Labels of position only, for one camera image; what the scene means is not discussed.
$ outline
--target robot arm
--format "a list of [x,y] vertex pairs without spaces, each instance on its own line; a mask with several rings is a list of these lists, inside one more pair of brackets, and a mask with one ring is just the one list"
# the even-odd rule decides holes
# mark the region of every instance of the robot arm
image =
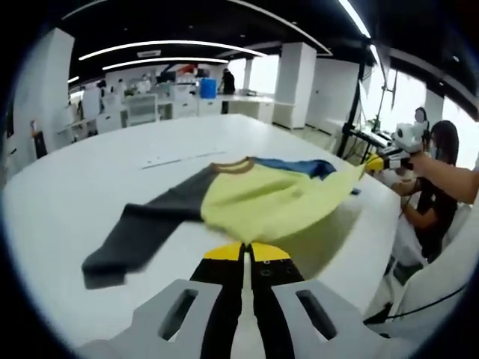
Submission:
[[382,171],[400,167],[412,168],[411,155],[423,150],[426,123],[400,123],[392,135],[394,144],[373,154],[366,162],[366,171]]

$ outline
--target black pole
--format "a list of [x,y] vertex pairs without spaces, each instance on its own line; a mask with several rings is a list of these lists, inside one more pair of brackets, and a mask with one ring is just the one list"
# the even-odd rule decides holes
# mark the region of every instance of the black pole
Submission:
[[379,110],[376,115],[376,120],[374,121],[374,126],[373,126],[373,132],[377,130],[378,124],[379,124],[379,116],[381,115],[381,110],[382,110],[382,102],[384,101],[384,95],[388,90],[388,84],[385,83],[384,86],[382,86],[382,95],[381,95],[381,102],[379,103]]
[[359,72],[358,72],[358,79],[356,80],[356,92],[354,93],[353,104],[351,106],[350,117],[348,118],[347,122],[343,125],[343,136],[341,138],[341,144],[339,145],[338,151],[336,152],[336,156],[339,158],[343,158],[344,150],[346,149],[347,139],[350,137],[351,129],[354,128],[353,122],[354,117],[356,117],[356,111],[358,109],[359,104],[359,82],[362,80],[364,76],[364,69],[366,67],[366,60],[367,60],[367,45],[363,45],[363,59],[361,64],[359,65]]

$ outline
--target white chair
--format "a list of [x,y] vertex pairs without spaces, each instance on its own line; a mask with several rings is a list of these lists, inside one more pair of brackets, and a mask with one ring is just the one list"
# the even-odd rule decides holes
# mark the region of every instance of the white chair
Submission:
[[406,282],[388,313],[388,317],[401,317],[368,327],[377,333],[410,339],[417,344],[427,339],[456,307],[463,294],[458,290],[467,284],[475,270],[479,240],[474,229],[478,220],[477,215],[474,218],[469,215],[444,252]]
[[456,238],[458,232],[463,227],[464,223],[466,222],[469,214],[471,213],[471,206],[468,204],[460,204],[457,208],[456,214],[454,215],[454,220],[449,227],[446,235],[442,239],[442,251],[449,246],[450,243]]

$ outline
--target brown collar trim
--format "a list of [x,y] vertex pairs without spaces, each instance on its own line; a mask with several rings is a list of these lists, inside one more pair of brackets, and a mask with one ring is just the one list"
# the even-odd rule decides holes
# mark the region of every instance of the brown collar trim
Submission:
[[[245,165],[240,168],[230,169],[230,167],[236,167],[243,163]],[[251,170],[253,166],[254,166],[254,161],[249,157],[245,157],[244,159],[238,162],[233,162],[233,163],[212,163],[211,164],[211,167],[213,168],[213,170],[221,174],[245,174],[246,172]]]

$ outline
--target drawer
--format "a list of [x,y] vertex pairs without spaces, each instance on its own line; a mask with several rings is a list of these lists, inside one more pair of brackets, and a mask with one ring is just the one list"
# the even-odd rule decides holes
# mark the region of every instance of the drawer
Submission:
[[173,118],[198,116],[198,104],[195,101],[173,102]]
[[198,101],[198,116],[222,113],[222,102],[217,99],[201,99]]

